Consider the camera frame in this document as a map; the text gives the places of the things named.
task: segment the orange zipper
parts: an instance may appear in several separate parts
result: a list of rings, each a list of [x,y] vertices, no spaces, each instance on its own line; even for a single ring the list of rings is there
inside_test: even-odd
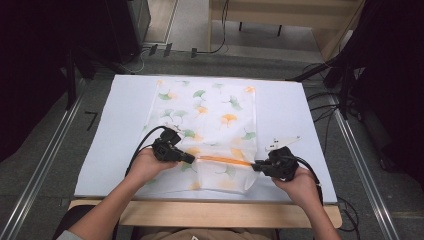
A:
[[[224,157],[200,156],[200,157],[198,157],[198,159],[200,159],[200,160],[211,160],[211,161],[215,161],[215,162],[232,163],[232,164],[244,165],[244,166],[249,166],[249,167],[252,166],[252,164],[249,163],[249,162],[240,161],[240,160],[231,159],[231,158],[224,158]]]

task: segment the hand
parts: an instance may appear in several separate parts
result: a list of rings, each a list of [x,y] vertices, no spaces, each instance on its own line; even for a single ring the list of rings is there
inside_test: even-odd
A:
[[[173,168],[177,165],[177,162],[161,162],[157,160],[153,150],[145,148],[138,153],[126,178],[132,180],[138,188],[141,188],[162,170]]]
[[[283,189],[299,207],[305,209],[313,203],[319,202],[318,191],[312,173],[302,167],[298,167],[294,178],[289,182],[283,182],[279,178],[272,178],[274,184]]]

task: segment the gray carpet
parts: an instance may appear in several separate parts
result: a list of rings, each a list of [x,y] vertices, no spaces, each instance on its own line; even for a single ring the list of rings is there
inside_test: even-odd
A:
[[[163,58],[160,53],[144,57],[145,67],[140,74],[196,75],[196,76],[231,76],[280,80],[302,73],[308,65],[299,62],[265,60],[219,55],[199,55],[190,58],[190,54],[173,53]],[[138,61],[127,64],[137,68]],[[95,135],[100,116],[92,128],[87,131],[92,115],[85,111],[101,113],[107,99],[113,73],[99,66],[94,80],[89,81],[84,99],[77,112],[55,161],[42,185],[40,192],[28,213],[17,239],[50,239],[61,217],[65,214],[72,199],[78,174],[85,155]],[[320,76],[314,76],[304,83],[306,95],[325,91],[320,83]],[[37,125],[22,148],[10,159],[0,163],[0,229],[3,229],[14,204],[32,172],[41,158],[48,142],[64,114],[66,96],[61,98],[48,115]],[[329,104],[327,97],[310,102],[310,106]],[[320,115],[313,112],[313,117]],[[322,146],[324,146],[328,119],[317,122],[316,129]],[[423,200],[420,186],[409,176],[390,174],[381,170],[376,151],[361,123],[349,118],[349,124],[371,169],[380,193],[390,210],[396,213],[393,218],[401,239],[418,239],[424,236]],[[345,140],[341,135],[336,119],[332,118],[328,128],[326,148],[327,165],[332,176],[336,193],[349,201],[359,215],[359,231],[362,239],[384,239],[373,209],[364,191],[361,180],[353,164]],[[415,213],[407,217],[406,213]],[[343,228],[352,228],[348,217],[342,214]],[[118,239],[128,239],[130,229],[121,228]],[[355,232],[340,232],[343,239],[357,239]],[[310,229],[283,229],[282,239],[312,239]]]

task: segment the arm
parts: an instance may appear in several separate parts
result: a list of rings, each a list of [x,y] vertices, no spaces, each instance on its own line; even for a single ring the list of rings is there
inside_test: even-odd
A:
[[[151,149],[142,150],[124,180],[69,231],[80,238],[107,239],[134,194],[160,171],[175,167],[176,162],[159,162]]]
[[[278,178],[273,178],[272,181],[277,187],[287,192],[293,202],[305,211],[311,222],[315,239],[341,239],[319,201],[311,172],[299,167],[292,181],[283,182]]]

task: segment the metal rail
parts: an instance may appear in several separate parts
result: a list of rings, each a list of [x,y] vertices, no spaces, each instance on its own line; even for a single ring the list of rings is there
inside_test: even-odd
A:
[[[83,79],[78,83],[78,90],[80,94],[75,102],[75,104],[65,112],[62,120],[59,123],[52,139],[49,142],[43,156],[41,157],[40,162],[38,163],[37,168],[35,169],[31,179],[29,180],[25,190],[19,197],[15,208],[3,229],[3,232],[0,235],[0,239],[16,239],[18,232],[27,217],[32,204],[34,203],[35,198],[44,182],[44,179],[47,176],[47,173],[52,165],[54,158],[62,141],[66,135],[66,132],[71,125],[76,112],[81,104],[81,99],[86,90],[87,84]]]
[[[330,96],[329,100],[331,104],[338,103],[337,99],[334,96]],[[378,223],[380,224],[380,228],[382,230],[384,238],[390,240],[400,239],[393,224],[390,213],[386,207],[386,204],[384,203],[384,200],[378,191],[378,188],[372,178],[372,175],[370,173],[370,170],[368,169],[362,152],[356,142],[355,136],[353,135],[352,130],[350,129],[349,123],[344,120],[343,116],[338,110],[336,110],[335,114],[338,125],[340,127],[340,130],[342,131],[347,147],[349,148],[350,154],[358,171],[361,182],[364,185],[365,192],[374,210],[374,214],[377,218]]]

